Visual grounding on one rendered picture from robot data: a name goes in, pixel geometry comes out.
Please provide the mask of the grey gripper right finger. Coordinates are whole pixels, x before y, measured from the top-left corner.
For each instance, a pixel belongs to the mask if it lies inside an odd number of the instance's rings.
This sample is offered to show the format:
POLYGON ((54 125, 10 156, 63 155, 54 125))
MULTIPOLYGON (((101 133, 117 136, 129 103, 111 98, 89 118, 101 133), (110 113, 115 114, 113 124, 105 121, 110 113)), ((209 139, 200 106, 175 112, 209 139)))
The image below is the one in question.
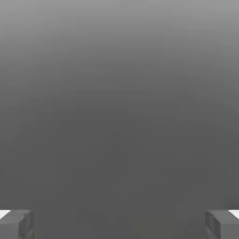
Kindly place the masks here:
POLYGON ((206 210, 206 239, 239 239, 239 210, 206 210))

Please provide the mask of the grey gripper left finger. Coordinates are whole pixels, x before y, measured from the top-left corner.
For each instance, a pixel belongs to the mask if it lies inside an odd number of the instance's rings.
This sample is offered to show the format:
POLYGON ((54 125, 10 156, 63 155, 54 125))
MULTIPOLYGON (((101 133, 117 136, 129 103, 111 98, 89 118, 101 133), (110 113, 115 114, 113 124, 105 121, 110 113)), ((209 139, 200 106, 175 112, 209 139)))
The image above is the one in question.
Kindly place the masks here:
POLYGON ((0 239, 35 239, 33 210, 10 210, 0 219, 0 239))

